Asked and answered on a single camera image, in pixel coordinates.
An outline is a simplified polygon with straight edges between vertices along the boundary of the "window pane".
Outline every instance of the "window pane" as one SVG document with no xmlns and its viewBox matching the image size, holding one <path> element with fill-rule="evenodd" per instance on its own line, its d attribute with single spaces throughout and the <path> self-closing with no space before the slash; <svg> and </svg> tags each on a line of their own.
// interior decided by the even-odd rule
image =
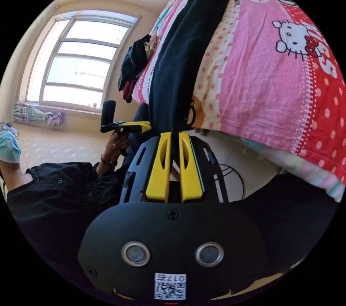
<svg viewBox="0 0 346 306">
<path fill-rule="evenodd" d="M 103 89 L 110 63 L 74 57 L 54 57 L 47 82 Z"/>
<path fill-rule="evenodd" d="M 67 33 L 66 38 L 92 39 L 120 44 L 127 30 L 127 27 L 111 23 L 76 21 Z"/>
<path fill-rule="evenodd" d="M 35 64 L 32 68 L 30 82 L 28 87 L 27 100 L 39 101 L 41 84 L 43 81 L 43 75 L 46 70 L 49 57 L 54 49 L 54 46 L 60 37 L 62 31 L 69 23 L 69 20 L 58 21 L 51 28 L 47 37 L 45 38 L 40 51 L 35 60 Z"/>
<path fill-rule="evenodd" d="M 102 93 L 87 89 L 46 85 L 43 92 L 43 100 L 90 107 L 96 104 L 96 108 L 99 109 L 102 101 Z"/>
<path fill-rule="evenodd" d="M 81 54 L 84 56 L 100 57 L 111 60 L 113 59 L 115 51 L 116 47 L 67 41 L 61 43 L 58 53 Z"/>
</svg>

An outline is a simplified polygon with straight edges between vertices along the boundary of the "wrist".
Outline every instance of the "wrist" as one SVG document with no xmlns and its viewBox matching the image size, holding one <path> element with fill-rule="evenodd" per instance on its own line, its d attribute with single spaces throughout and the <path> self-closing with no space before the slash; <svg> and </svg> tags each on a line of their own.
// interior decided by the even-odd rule
<svg viewBox="0 0 346 306">
<path fill-rule="evenodd" d="M 100 159 L 101 159 L 101 163 L 105 165 L 109 164 L 109 167 L 113 167 L 113 166 L 115 167 L 117 165 L 118 156 L 105 152 L 101 155 Z"/>
</svg>

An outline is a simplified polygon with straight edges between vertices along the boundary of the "window frame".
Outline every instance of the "window frame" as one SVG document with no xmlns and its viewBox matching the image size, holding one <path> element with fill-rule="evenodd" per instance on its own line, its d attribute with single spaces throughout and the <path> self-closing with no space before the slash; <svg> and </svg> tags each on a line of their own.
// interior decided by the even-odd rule
<svg viewBox="0 0 346 306">
<path fill-rule="evenodd" d="M 108 92 L 109 92 L 109 84 L 112 78 L 112 75 L 114 73 L 115 66 L 118 61 L 118 56 L 120 52 L 122 51 L 122 48 L 124 46 L 124 43 L 127 41 L 129 35 L 131 34 L 134 26 L 137 24 L 141 16 L 136 17 L 135 22 L 129 22 L 129 21 L 124 21 L 118 18 L 114 17 L 105 17 L 105 16 L 98 16 L 98 15 L 92 15 L 92 14 L 85 14 L 85 15 L 78 15 L 78 14 L 72 14 L 69 16 L 64 16 L 64 17 L 59 17 L 55 16 L 54 17 L 54 22 L 52 23 L 51 27 L 49 28 L 49 31 L 46 33 L 41 45 L 39 46 L 39 49 L 35 55 L 35 59 L 33 63 L 31 64 L 30 68 L 30 75 L 29 79 L 27 82 L 27 87 L 26 87 L 26 92 L 25 92 L 25 102 L 33 105 L 33 106 L 48 106 L 52 108 L 63 108 L 67 110 L 73 110 L 73 111 L 86 111 L 86 112 L 91 112 L 91 113 L 101 113 L 102 107 L 100 108 L 93 108 L 90 106 L 85 106 L 85 105 L 79 105 L 79 104 L 70 104 L 70 103 L 64 103 L 64 102 L 59 102 L 59 101 L 47 101 L 43 100 L 43 93 L 44 93 L 44 88 L 46 85 L 53 85 L 53 86 L 61 86 L 61 87 L 70 87 L 70 88 L 78 88 L 78 89 L 87 89 L 95 92 L 100 92 L 102 93 L 102 99 L 101 99 L 101 105 L 107 98 Z M 37 60 L 37 56 L 39 52 L 41 51 L 41 47 L 43 46 L 44 41 L 46 40 L 46 37 L 49 35 L 51 32 L 53 26 L 55 25 L 56 22 L 59 21 L 65 21 L 69 20 L 69 23 L 66 25 L 62 33 L 60 34 L 59 38 L 57 39 L 54 48 L 51 52 L 51 55 L 49 56 L 48 62 L 45 67 L 42 83 L 41 83 L 41 88 L 40 88 L 40 96 L 39 96 L 39 101 L 30 101 L 27 99 L 28 96 L 28 90 L 29 90 L 29 84 L 31 81 L 31 76 L 32 76 L 32 71 L 34 68 L 34 65 Z M 103 42 L 99 40 L 89 40 L 89 39 L 77 39 L 77 38 L 66 38 L 68 32 L 70 31 L 71 27 L 76 21 L 91 21 L 91 22 L 103 22 L 103 23 L 111 23 L 114 25 L 122 26 L 128 28 L 126 31 L 124 37 L 122 38 L 120 44 L 113 44 L 113 43 L 108 43 L 108 42 Z M 77 54 L 64 54 L 64 53 L 58 53 L 59 48 L 61 46 L 61 43 L 64 41 L 74 41 L 74 42 L 87 42 L 90 44 L 98 44 L 98 45 L 105 45 L 105 46 L 111 46 L 111 47 L 116 47 L 116 52 L 114 53 L 114 56 L 111 60 L 105 59 L 105 58 L 99 58 L 99 57 L 93 57 L 93 56 L 85 56 L 85 55 L 77 55 Z M 104 61 L 110 64 L 106 78 L 105 78 L 105 83 L 103 85 L 103 89 L 99 88 L 92 88 L 92 87 L 87 87 L 87 86 L 82 86 L 82 85 L 75 85 L 75 84 L 62 84 L 62 83 L 52 83 L 52 82 L 47 82 L 48 75 L 50 72 L 50 68 L 52 66 L 52 62 L 54 57 L 71 57 L 71 58 L 83 58 L 83 59 L 89 59 L 89 60 L 99 60 L 99 61 Z"/>
</svg>

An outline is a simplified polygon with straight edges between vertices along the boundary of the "pink bedsheet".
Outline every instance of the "pink bedsheet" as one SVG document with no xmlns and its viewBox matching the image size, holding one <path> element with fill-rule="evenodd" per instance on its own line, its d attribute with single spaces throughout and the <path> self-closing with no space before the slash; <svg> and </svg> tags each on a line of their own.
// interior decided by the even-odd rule
<svg viewBox="0 0 346 306">
<path fill-rule="evenodd" d="M 148 103 L 160 46 L 186 2 L 172 0 L 160 16 L 161 40 L 135 100 Z M 190 119 L 297 155 L 346 184 L 345 82 L 328 43 L 291 0 L 230 0 L 201 62 Z"/>
</svg>

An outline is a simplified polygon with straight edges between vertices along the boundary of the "screw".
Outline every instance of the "screw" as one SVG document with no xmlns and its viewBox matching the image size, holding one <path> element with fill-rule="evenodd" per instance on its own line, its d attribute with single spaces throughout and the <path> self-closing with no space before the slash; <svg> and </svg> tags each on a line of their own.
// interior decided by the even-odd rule
<svg viewBox="0 0 346 306">
<path fill-rule="evenodd" d="M 96 270 L 94 269 L 94 268 L 92 268 L 92 267 L 87 267 L 86 268 L 86 272 L 89 274 L 89 275 L 91 275 L 92 277 L 96 277 L 97 276 L 97 272 L 96 272 Z"/>
<path fill-rule="evenodd" d="M 175 209 L 171 209 L 168 211 L 167 215 L 169 219 L 177 219 L 179 217 L 179 212 Z"/>
</svg>

